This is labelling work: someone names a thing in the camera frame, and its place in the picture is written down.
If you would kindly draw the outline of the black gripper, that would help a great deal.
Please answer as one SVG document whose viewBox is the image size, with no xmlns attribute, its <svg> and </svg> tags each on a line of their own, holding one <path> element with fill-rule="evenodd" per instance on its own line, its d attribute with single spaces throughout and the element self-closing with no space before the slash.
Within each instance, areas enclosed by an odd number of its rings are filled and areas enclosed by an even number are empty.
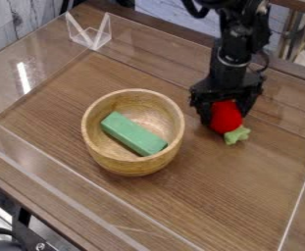
<svg viewBox="0 0 305 251">
<path fill-rule="evenodd" d="M 213 119 L 213 103 L 234 100 L 246 117 L 259 96 L 263 94 L 265 77 L 259 72 L 249 72 L 242 78 L 228 74 L 221 78 L 208 75 L 190 87 L 190 106 L 196 108 L 201 123 L 208 126 Z"/>
</svg>

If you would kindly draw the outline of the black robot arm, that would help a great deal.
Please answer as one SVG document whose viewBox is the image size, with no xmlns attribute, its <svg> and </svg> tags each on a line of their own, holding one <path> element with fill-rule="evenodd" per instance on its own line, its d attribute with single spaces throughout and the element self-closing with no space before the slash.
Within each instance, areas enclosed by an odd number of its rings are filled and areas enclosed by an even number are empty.
<svg viewBox="0 0 305 251">
<path fill-rule="evenodd" d="M 190 87 L 190 106 L 201 123 L 213 120 L 213 104 L 232 100 L 241 117 L 252 110 L 264 91 L 264 71 L 271 42 L 269 0 L 181 0 L 188 13 L 202 19 L 214 10 L 220 21 L 220 38 L 214 40 L 208 76 Z"/>
</svg>

